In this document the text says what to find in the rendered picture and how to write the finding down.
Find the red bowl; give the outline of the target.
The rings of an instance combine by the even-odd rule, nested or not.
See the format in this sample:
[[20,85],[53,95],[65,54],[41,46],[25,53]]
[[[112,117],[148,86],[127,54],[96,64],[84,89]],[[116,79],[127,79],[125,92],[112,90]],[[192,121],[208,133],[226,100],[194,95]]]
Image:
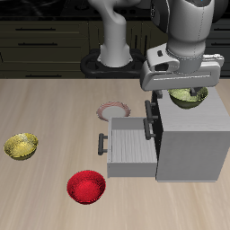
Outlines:
[[106,181],[101,174],[85,170],[74,174],[67,182],[66,191],[77,203],[90,205],[97,201],[106,189]]

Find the green bowl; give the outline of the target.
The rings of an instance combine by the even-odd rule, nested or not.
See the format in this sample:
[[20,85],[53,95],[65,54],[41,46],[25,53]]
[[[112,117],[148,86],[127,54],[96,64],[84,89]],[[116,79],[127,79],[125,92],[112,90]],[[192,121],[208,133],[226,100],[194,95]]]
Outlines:
[[168,93],[174,104],[181,109],[189,110],[198,107],[208,97],[207,87],[196,88],[196,96],[190,96],[190,88],[170,89]]

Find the yellow bowl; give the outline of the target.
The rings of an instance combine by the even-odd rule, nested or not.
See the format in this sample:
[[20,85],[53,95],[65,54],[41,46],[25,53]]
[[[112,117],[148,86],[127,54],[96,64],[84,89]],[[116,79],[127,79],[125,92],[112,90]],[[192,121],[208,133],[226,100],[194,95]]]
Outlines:
[[39,140],[31,133],[20,133],[10,137],[4,143],[4,152],[17,161],[31,158],[39,144]]

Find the flat black base plate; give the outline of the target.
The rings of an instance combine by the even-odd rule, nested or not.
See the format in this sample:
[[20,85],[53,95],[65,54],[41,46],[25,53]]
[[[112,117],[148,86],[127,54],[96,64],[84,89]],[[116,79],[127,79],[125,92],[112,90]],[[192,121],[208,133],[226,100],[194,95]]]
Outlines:
[[89,79],[135,79],[140,77],[141,68],[146,58],[139,49],[131,49],[132,61],[121,67],[105,66],[98,61],[101,51],[91,49],[90,53],[81,60],[81,71]]

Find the dark kitchen cupboards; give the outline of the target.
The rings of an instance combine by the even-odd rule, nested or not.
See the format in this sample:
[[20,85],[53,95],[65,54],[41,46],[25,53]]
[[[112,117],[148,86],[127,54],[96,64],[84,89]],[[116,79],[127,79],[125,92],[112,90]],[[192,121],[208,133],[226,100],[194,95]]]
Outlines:
[[[131,49],[167,41],[150,20],[149,9],[116,7],[127,20]],[[80,63],[103,43],[99,13],[87,0],[0,0],[0,78],[84,78]],[[230,77],[230,1],[208,36],[206,54],[225,57],[221,77]]]

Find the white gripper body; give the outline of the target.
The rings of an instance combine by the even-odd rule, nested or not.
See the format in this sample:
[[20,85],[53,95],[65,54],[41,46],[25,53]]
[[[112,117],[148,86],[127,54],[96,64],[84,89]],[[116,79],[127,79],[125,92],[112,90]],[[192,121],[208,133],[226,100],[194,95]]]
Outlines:
[[168,55],[147,59],[142,65],[140,86],[144,91],[159,91],[191,87],[213,87],[218,84],[225,59],[219,54],[204,55],[200,68],[190,74],[179,75],[178,59]]

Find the pink fluted dish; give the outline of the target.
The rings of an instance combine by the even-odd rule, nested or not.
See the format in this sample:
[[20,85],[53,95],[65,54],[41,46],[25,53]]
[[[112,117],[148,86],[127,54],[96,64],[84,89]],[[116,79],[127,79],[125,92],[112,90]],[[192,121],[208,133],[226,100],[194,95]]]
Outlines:
[[128,117],[131,109],[123,102],[106,102],[102,104],[96,114],[99,119],[109,121],[110,118]]

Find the white cabinet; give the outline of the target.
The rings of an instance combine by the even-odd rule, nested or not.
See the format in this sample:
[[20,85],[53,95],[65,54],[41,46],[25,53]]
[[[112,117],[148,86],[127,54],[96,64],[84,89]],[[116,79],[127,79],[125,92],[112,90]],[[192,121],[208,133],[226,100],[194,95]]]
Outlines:
[[157,181],[216,181],[230,148],[230,115],[217,90],[184,110],[165,90],[145,102],[146,139],[155,141]]

